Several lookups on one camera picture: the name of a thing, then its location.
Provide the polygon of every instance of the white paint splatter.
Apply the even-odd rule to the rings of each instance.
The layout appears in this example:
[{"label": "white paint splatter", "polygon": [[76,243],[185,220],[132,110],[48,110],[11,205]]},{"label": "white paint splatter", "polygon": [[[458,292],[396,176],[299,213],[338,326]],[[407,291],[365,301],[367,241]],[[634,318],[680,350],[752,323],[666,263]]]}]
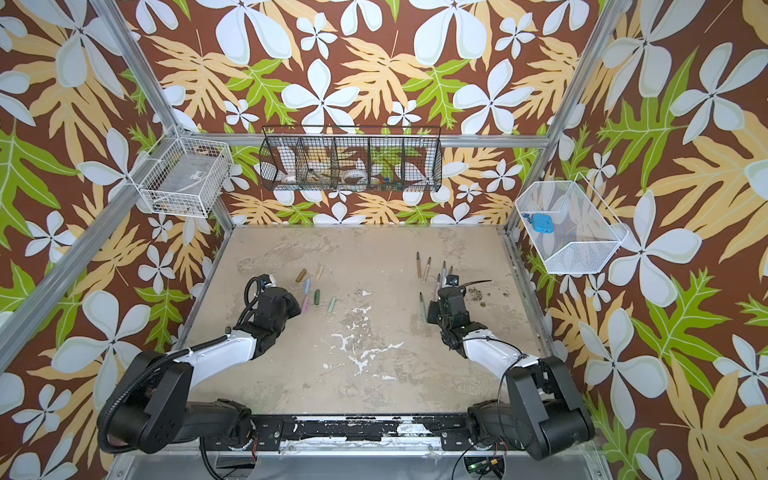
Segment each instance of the white paint splatter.
[{"label": "white paint splatter", "polygon": [[362,373],[362,369],[364,369],[364,368],[366,368],[368,366],[368,360],[366,360],[364,362],[359,362],[353,356],[349,356],[349,359],[352,360],[355,363],[355,365],[357,365],[357,368],[359,369],[359,371],[355,374],[355,376],[360,375]]},{"label": "white paint splatter", "polygon": [[355,338],[354,333],[350,336],[343,336],[341,333],[334,333],[331,336],[338,336],[341,339],[341,351],[343,352],[346,352],[346,345],[349,342],[349,339]]},{"label": "white paint splatter", "polygon": [[398,349],[398,348],[400,348],[400,347],[402,346],[402,344],[403,344],[403,343],[405,343],[405,342],[400,342],[400,343],[398,343],[397,345],[393,345],[393,344],[391,344],[391,343],[390,343],[390,344],[389,344],[389,346],[388,346],[388,347],[386,347],[385,349],[371,349],[371,350],[364,350],[364,351],[362,352],[362,355],[360,356],[360,359],[362,360],[362,359],[366,358],[366,357],[368,356],[368,354],[369,354],[369,353],[371,353],[371,352],[380,353],[380,352],[386,352],[386,351],[387,351],[387,350],[389,350],[389,349]]}]

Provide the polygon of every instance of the brown wall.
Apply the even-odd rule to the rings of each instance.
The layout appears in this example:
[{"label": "brown wall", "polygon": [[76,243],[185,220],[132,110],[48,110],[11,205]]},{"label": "brown wall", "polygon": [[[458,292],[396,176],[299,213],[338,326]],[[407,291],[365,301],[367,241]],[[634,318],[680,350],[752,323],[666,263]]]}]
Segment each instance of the brown wall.
[{"label": "brown wall", "polygon": [[[595,182],[601,168],[601,192],[639,244],[627,240],[599,275],[574,277],[546,274],[520,243],[614,478],[768,476],[767,8],[634,6],[603,55],[613,68],[592,79],[584,118],[566,131],[584,141],[555,157],[548,178]],[[641,28],[638,12],[651,23]],[[642,38],[655,50],[634,68],[619,47]],[[678,100],[717,86],[713,114],[682,108],[706,94]]]},{"label": "brown wall", "polygon": [[[0,321],[13,322],[12,312],[104,209],[160,128],[136,85],[120,75],[127,67],[110,52],[119,53],[86,2],[4,4],[0,25],[10,43],[0,45]],[[57,5],[59,18],[51,16]],[[84,17],[69,5],[82,7]],[[57,71],[62,45],[76,45],[74,27],[84,25],[99,53],[85,55],[82,68],[76,55],[67,57]],[[158,220],[134,208],[0,376],[0,478],[105,475],[112,458],[97,453],[94,436],[104,396],[139,351],[170,348],[220,245],[213,220],[163,219],[167,240],[154,233]],[[154,248],[161,259],[173,255],[159,294],[149,275]]]}]

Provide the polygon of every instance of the white wire basket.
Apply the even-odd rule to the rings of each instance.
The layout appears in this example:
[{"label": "white wire basket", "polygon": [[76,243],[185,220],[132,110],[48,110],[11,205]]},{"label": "white wire basket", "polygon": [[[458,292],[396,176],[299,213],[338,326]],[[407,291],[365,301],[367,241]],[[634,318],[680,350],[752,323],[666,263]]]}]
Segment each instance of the white wire basket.
[{"label": "white wire basket", "polygon": [[224,142],[168,140],[169,146],[156,149],[156,157],[150,155],[155,165],[136,188],[156,214],[207,218],[230,176],[232,151]]},{"label": "white wire basket", "polygon": [[[629,229],[619,221],[597,190],[586,179],[584,181],[587,189],[594,193],[594,201],[572,180],[534,182],[515,200],[515,207],[547,273],[600,273],[629,234]],[[601,203],[601,209],[616,219],[613,226],[598,210],[597,205]],[[531,220],[537,214],[551,218],[552,233],[534,229]]]}]

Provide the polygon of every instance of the green leaf print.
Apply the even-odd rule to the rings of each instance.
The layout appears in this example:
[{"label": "green leaf print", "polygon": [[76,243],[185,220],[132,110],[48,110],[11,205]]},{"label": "green leaf print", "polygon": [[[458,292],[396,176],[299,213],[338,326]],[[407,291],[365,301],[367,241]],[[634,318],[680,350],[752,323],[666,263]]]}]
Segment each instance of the green leaf print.
[{"label": "green leaf print", "polygon": [[635,455],[642,453],[648,455],[650,439],[656,433],[655,429],[635,429],[627,442],[627,430],[614,418],[613,426],[608,418],[608,410],[603,403],[603,398],[598,393],[598,404],[595,405],[589,394],[584,396],[584,404],[592,415],[592,422],[605,437],[603,454],[610,463],[622,462],[618,472],[618,480],[633,480],[640,478],[640,466]]},{"label": "green leaf print", "polygon": [[605,151],[612,151],[622,141],[629,141],[618,165],[620,174],[634,162],[640,153],[645,150],[643,157],[643,171],[641,174],[641,186],[645,190],[648,186],[648,178],[651,171],[659,164],[667,138],[672,130],[685,128],[685,125],[673,127],[674,115],[670,112],[672,102],[686,90],[688,86],[688,74],[690,65],[694,62],[696,51],[688,56],[677,73],[672,77],[667,89],[664,91],[664,99],[659,108],[658,98],[644,98],[640,106],[640,117],[635,119],[634,109],[626,102],[621,102],[621,120],[614,123],[610,118],[605,126],[598,132],[600,141],[609,139]]},{"label": "green leaf print", "polygon": [[[0,131],[0,245],[9,250],[11,246],[5,236],[6,227],[13,227],[19,233],[31,237],[24,217],[13,204],[18,189],[46,207],[61,208],[56,197],[48,190],[47,182],[29,170],[22,160],[51,174],[74,176],[79,173],[58,163],[53,155],[42,148],[20,140],[16,136],[15,124],[10,135]],[[29,199],[22,198],[19,201],[27,204]]]},{"label": "green leaf print", "polygon": [[148,288],[136,288],[136,293],[145,301],[154,303],[149,312],[149,321],[157,320],[155,325],[147,336],[147,340],[144,345],[147,345],[152,340],[155,340],[154,351],[164,353],[165,344],[173,343],[170,337],[170,331],[168,330],[168,323],[182,323],[182,318],[179,309],[174,303],[183,302],[190,298],[189,295],[182,293],[179,290],[163,290],[162,292],[155,293],[154,289],[149,286]]},{"label": "green leaf print", "polygon": [[453,75],[468,63],[469,60],[447,61],[437,68],[432,68],[428,78],[411,78],[402,86],[402,89],[405,91],[422,92],[416,98],[417,107],[434,102],[432,103],[432,108],[429,109],[427,121],[432,121],[433,118],[440,115],[441,127],[453,128],[456,125],[456,119],[454,119],[453,114],[462,111],[462,109],[454,107],[448,95],[456,93],[459,88],[467,84],[454,78],[446,78],[446,76]]},{"label": "green leaf print", "polygon": [[687,330],[689,328],[706,329],[729,320],[725,316],[705,312],[700,308],[700,304],[704,300],[720,292],[718,289],[707,286],[713,278],[713,276],[707,275],[706,270],[700,271],[698,275],[691,272],[690,289],[688,290],[684,290],[680,283],[673,278],[672,281],[677,289],[677,308],[672,316],[668,316],[663,308],[646,300],[650,319],[658,330],[658,335],[646,323],[632,319],[640,337],[658,354],[659,358],[671,365],[674,356],[685,370],[691,386],[703,392],[707,397],[711,397],[714,393],[712,384],[701,369],[688,357],[713,362],[721,355],[709,343],[690,335]]},{"label": "green leaf print", "polygon": [[293,125],[296,121],[288,114],[296,110],[288,108],[277,97],[277,94],[290,84],[276,78],[264,78],[264,75],[274,72],[281,62],[282,60],[278,58],[259,61],[243,70],[248,74],[248,78],[231,78],[227,82],[227,88],[231,91],[242,91],[248,88],[245,99],[249,107],[253,107],[264,100],[264,118],[262,121],[268,122],[276,114],[281,125]]}]

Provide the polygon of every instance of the blue object in basket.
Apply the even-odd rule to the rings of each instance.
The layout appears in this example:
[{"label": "blue object in basket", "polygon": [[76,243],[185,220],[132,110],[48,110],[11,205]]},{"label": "blue object in basket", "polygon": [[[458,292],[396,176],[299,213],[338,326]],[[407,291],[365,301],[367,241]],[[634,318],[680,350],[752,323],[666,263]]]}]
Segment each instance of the blue object in basket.
[{"label": "blue object in basket", "polygon": [[535,214],[532,217],[532,224],[534,232],[539,233],[553,233],[554,225],[552,225],[552,217],[544,214]]}]

